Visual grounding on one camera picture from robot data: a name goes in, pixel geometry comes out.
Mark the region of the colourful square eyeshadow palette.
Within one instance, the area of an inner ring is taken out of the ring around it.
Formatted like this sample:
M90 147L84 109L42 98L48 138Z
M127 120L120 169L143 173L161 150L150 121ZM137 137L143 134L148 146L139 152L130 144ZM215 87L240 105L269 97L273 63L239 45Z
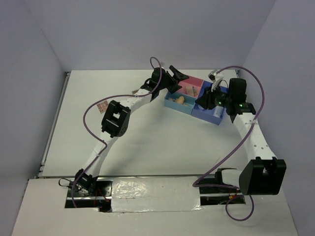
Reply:
M197 97L198 96L198 91L195 87L192 87L192 91L193 91L193 96Z

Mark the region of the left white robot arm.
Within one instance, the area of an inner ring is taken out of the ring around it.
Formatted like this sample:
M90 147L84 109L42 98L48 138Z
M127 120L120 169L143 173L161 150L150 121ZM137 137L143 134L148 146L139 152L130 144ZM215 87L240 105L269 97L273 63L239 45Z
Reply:
M99 137L88 130L99 143L88 159L88 166L76 173L71 189L72 197L77 190L80 190L85 196L95 193L96 180L101 166L112 145L126 133L131 114L153 101L159 95L160 90L167 89L170 93L174 93L181 88L179 82L189 78L188 75L181 73L173 66L170 66L169 69L173 75L161 67L155 68L151 78L147 79L135 94L124 95L125 99L120 102L110 101L101 121Z

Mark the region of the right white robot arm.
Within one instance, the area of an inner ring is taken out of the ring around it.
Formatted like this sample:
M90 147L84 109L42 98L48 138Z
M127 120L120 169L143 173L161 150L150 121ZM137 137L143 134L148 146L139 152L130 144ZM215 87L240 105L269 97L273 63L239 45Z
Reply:
M246 80L230 79L228 89L218 82L206 87L196 103L204 109L223 107L237 128L245 147L248 164L243 170L219 168L214 187L225 192L230 187L240 189L244 195L277 195L286 172L286 163L278 159L269 148L260 129L253 104L246 101Z

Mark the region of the orange square eyeshadow palette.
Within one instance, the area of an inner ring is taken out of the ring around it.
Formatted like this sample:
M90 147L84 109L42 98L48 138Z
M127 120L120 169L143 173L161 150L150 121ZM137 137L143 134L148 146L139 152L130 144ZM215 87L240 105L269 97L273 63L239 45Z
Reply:
M104 100L102 102L97 103L97 108L99 110L99 112L102 114L104 112L106 112L107 108L108 108L108 101Z

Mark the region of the pink rectangular compact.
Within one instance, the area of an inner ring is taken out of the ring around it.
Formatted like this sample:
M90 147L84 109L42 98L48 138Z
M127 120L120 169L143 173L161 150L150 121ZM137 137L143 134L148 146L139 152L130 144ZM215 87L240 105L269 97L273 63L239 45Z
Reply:
M194 97L193 86L190 86L190 85L185 86L185 92L186 92L186 95Z

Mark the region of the clear white bottle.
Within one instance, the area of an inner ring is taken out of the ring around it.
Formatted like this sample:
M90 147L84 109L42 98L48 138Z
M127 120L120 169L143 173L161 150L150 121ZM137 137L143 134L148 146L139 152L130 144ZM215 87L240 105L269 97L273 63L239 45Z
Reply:
M221 118L224 108L221 106L216 106L214 109L213 116L217 118Z

